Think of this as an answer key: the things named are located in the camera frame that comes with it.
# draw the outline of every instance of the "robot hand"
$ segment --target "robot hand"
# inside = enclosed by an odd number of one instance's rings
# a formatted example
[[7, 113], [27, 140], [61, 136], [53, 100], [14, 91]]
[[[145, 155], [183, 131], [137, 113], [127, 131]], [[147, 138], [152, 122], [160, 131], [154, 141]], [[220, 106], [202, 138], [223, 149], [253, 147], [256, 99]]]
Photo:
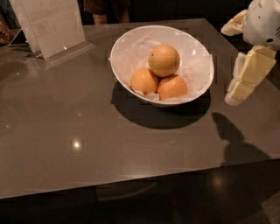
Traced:
[[239, 53], [234, 66], [225, 102], [237, 106], [253, 94], [255, 88], [275, 65], [280, 49], [280, 2], [253, 0], [221, 28], [221, 33], [232, 36], [243, 33], [246, 42], [253, 45], [248, 54]]

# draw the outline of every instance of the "table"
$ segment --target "table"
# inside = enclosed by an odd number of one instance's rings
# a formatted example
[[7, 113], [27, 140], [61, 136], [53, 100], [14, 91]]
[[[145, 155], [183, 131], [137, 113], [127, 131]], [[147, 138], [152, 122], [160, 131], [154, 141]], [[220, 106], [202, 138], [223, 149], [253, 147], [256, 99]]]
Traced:
[[[213, 55], [197, 101], [155, 108], [116, 82], [113, 44], [150, 24], [188, 32]], [[241, 106], [225, 104], [238, 52], [205, 19], [84, 31], [93, 47], [55, 66], [0, 48], [0, 199], [280, 158], [279, 90], [265, 80]]]

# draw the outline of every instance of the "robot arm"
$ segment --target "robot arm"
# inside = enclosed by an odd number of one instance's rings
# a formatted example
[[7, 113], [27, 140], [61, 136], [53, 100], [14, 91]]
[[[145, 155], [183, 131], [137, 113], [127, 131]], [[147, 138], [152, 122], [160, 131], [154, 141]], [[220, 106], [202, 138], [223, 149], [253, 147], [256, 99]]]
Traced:
[[225, 24], [221, 32], [228, 36], [243, 33], [253, 45], [248, 54], [239, 53], [225, 102], [237, 106], [246, 101], [275, 65], [280, 49], [280, 2], [253, 0], [244, 10]]

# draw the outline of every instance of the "bowl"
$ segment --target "bowl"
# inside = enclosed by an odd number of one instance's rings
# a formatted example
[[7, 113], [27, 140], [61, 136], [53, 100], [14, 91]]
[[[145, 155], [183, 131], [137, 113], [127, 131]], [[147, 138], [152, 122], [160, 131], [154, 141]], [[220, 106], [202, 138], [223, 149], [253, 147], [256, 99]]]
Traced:
[[[147, 67], [151, 50], [160, 44], [173, 46], [181, 61], [177, 75], [188, 85], [188, 94], [179, 98], [159, 100], [158, 94], [145, 96], [130, 87], [130, 76], [140, 67]], [[113, 45], [110, 54], [113, 73], [122, 86], [144, 102], [156, 107], [170, 107], [191, 102], [203, 95], [214, 78], [212, 55], [190, 34], [163, 25], [146, 25], [124, 33]]]

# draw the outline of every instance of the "acrylic stand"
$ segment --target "acrylic stand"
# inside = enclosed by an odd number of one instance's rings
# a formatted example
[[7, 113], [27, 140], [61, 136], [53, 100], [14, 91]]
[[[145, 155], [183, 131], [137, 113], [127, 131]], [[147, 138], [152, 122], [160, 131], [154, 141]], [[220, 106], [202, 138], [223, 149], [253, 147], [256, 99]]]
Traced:
[[88, 49], [77, 0], [10, 0], [36, 57], [55, 63]]

